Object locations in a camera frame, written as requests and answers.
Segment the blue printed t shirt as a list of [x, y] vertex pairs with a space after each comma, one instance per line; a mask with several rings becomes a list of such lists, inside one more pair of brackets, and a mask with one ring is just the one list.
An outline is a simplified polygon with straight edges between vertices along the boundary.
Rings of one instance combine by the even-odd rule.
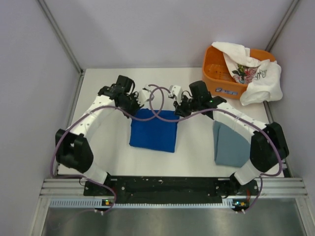
[[133, 120], [129, 145], [136, 148], [174, 153], [177, 126], [176, 122], [165, 122], [158, 118], [149, 121]]

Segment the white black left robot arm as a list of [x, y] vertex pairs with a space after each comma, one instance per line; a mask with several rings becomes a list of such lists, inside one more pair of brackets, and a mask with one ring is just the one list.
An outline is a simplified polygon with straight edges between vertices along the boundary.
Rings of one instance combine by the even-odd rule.
[[151, 94], [149, 87], [134, 89], [134, 80], [118, 76], [115, 83], [99, 90], [91, 106], [73, 125], [55, 135], [55, 160], [94, 181], [94, 188], [101, 195], [108, 194], [112, 184], [106, 180], [108, 173], [94, 161], [89, 141], [114, 110], [121, 110], [129, 118], [145, 105]]

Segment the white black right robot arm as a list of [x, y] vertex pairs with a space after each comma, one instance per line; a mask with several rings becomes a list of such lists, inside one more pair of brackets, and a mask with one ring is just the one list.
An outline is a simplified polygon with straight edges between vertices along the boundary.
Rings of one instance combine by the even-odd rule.
[[288, 157], [289, 149], [283, 129], [277, 122], [270, 124], [255, 120], [234, 108], [226, 99], [213, 97], [203, 81], [189, 85], [191, 98], [184, 95], [180, 86], [171, 86], [169, 98], [174, 100], [175, 114], [188, 118], [203, 114], [229, 128], [244, 138], [250, 145], [249, 160], [229, 178], [230, 190], [237, 195], [248, 188], [248, 183], [267, 176], [275, 165], [282, 171], [282, 160]]

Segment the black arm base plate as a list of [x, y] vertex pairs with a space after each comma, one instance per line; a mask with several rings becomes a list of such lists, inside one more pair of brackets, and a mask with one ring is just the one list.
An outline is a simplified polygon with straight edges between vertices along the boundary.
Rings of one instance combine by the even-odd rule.
[[104, 187], [87, 182], [83, 195], [105, 197], [113, 193], [120, 204], [205, 204], [221, 203], [230, 196], [256, 196], [258, 185], [256, 180], [239, 185], [227, 177], [110, 176]]

